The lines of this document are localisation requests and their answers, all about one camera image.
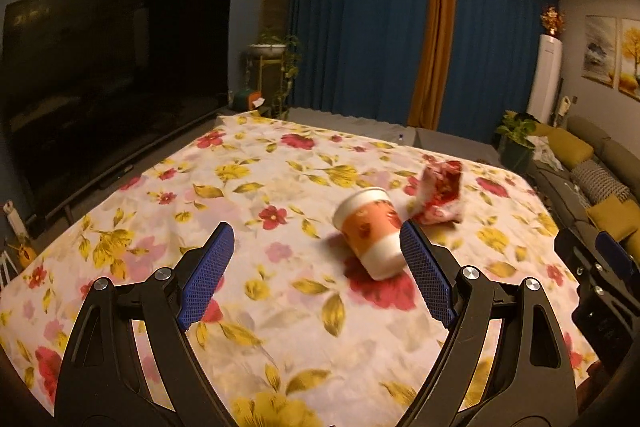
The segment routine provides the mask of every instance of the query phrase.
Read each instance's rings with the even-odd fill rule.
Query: black tv screen
[[[230,0],[6,7],[2,133],[35,214],[226,104]]]

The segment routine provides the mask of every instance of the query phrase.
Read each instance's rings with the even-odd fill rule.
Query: floral bedsheet
[[[331,219],[345,197],[370,185],[386,188],[406,218],[424,151],[255,113],[217,124],[121,187],[5,288],[3,349],[52,412],[67,339],[92,281],[145,280],[227,221],[236,253],[187,336],[239,426],[395,425],[447,331],[408,270],[371,280]],[[495,280],[537,277],[580,382],[594,354],[571,320],[577,284],[554,253],[555,224],[510,172],[463,160],[462,185],[465,219],[429,228],[430,239]],[[135,331],[152,396],[171,407],[144,324]],[[498,331],[490,328],[466,405],[481,396]]]

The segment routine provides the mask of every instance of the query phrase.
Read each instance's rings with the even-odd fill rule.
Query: paper cup
[[[389,195],[379,187],[352,194],[334,214],[334,227],[376,281],[393,277],[406,266],[400,250],[401,226]]]

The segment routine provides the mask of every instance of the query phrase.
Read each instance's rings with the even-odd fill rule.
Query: tall white air conditioner
[[[562,42],[549,35],[540,35],[538,65],[527,112],[542,123],[549,123],[555,109],[554,103],[560,81],[561,61]]]

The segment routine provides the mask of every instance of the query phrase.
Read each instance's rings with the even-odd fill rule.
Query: metal screw
[[[100,277],[96,282],[94,282],[94,288],[98,291],[104,290],[109,285],[109,279],[107,277]]]
[[[154,273],[154,277],[159,281],[166,281],[171,277],[171,273],[171,268],[158,268]]]
[[[474,268],[473,266],[465,266],[462,269],[462,275],[464,275],[467,279],[475,280],[480,277],[480,272],[478,268]]]
[[[533,277],[529,277],[524,283],[525,286],[531,291],[536,292],[540,289],[540,283],[538,282],[538,280],[533,279]]]

